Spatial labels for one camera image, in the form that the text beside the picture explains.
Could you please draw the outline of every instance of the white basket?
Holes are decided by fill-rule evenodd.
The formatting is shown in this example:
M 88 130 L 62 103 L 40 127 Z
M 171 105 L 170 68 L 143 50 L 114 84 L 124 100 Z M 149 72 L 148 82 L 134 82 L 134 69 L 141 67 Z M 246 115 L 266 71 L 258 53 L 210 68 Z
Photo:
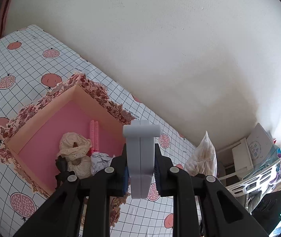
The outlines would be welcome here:
M 281 163 L 281 158 L 276 160 L 271 166 L 259 171 L 251 178 L 247 178 L 238 183 L 227 186 L 226 188 L 235 196 L 240 197 L 252 191 L 255 191 L 272 181 L 276 175 L 276 168 Z

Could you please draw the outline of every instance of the black device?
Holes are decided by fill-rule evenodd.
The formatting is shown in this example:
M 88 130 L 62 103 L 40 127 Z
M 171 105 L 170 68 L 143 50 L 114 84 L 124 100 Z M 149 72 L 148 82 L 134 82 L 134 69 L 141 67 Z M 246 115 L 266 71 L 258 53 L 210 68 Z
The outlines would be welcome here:
M 213 176 L 190 176 L 174 167 L 155 144 L 156 186 L 162 197 L 173 196 L 173 237 L 200 237 L 195 196 L 199 197 L 207 237 L 268 237 L 261 225 Z M 89 196 L 83 237 L 109 237 L 109 198 L 127 191 L 126 145 L 111 166 L 92 177 L 70 176 L 15 233 L 14 237 L 78 237 L 83 200 Z
M 281 221 L 281 190 L 263 196 L 252 216 L 270 234 Z

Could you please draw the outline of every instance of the crumpled white paper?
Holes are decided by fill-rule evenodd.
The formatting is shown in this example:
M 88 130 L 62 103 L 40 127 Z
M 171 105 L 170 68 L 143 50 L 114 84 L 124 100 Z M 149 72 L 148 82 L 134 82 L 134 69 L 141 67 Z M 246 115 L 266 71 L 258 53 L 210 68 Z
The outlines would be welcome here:
M 99 172 L 100 170 L 108 167 L 111 165 L 111 158 L 106 153 L 101 152 L 94 152 L 91 155 L 91 174 L 94 175 L 95 173 Z

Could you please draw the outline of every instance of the clear plastic bag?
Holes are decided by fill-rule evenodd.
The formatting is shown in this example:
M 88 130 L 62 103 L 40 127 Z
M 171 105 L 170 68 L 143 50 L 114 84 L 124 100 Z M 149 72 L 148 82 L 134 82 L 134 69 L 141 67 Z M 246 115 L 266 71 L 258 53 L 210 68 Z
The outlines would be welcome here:
M 215 148 L 208 137 L 204 135 L 199 146 L 195 149 L 192 156 L 185 162 L 184 170 L 191 176 L 197 174 L 213 175 L 217 174 L 217 160 Z

